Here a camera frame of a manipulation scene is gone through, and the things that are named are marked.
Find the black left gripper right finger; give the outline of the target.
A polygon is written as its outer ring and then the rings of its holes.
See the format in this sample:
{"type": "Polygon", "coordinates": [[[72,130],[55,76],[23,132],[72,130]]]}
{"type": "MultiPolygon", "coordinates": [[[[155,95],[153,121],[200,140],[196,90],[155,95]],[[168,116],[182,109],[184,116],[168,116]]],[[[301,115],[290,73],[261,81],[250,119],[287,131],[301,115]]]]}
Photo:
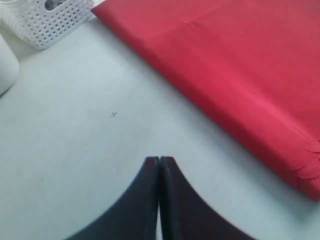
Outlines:
{"type": "Polygon", "coordinates": [[[164,240],[252,240],[214,211],[187,181],[175,159],[160,158],[159,211],[164,240]]]}

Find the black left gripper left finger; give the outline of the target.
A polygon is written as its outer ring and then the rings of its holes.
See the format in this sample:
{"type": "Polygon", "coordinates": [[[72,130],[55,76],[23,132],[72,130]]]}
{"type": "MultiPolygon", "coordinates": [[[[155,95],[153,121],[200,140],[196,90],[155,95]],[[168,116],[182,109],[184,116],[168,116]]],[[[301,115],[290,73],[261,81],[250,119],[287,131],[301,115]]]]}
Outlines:
{"type": "Polygon", "coordinates": [[[120,198],[70,240],[155,240],[160,159],[147,157],[120,198]]]}

